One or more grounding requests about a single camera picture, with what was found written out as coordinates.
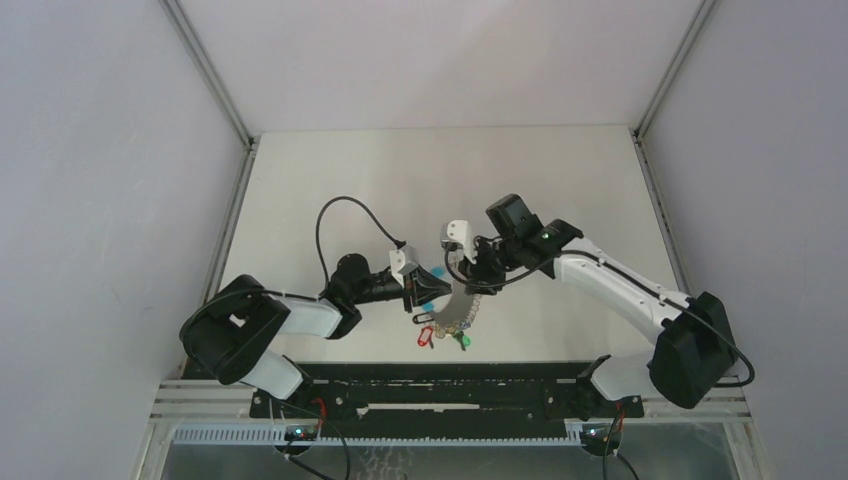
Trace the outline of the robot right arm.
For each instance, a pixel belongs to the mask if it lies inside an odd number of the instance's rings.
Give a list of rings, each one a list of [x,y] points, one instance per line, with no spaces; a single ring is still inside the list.
[[[523,269],[577,287],[627,320],[651,350],[606,354],[577,377],[570,400],[576,416],[605,415],[617,401],[657,394],[692,409],[741,360],[723,302],[709,292],[696,297],[638,274],[597,247],[562,219],[543,223],[517,194],[486,210],[497,234],[476,235],[464,220],[443,227],[445,252],[461,258],[450,275],[471,294],[495,295]]]

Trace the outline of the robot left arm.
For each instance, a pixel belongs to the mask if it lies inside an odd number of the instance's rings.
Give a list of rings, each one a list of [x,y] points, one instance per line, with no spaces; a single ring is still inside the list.
[[[361,304],[400,300],[406,312],[452,293],[452,286],[401,250],[389,266],[370,270],[366,258],[342,257],[324,293],[317,298],[265,288],[248,274],[236,277],[187,319],[179,340],[190,359],[223,385],[244,383],[281,334],[337,340],[362,320]]]

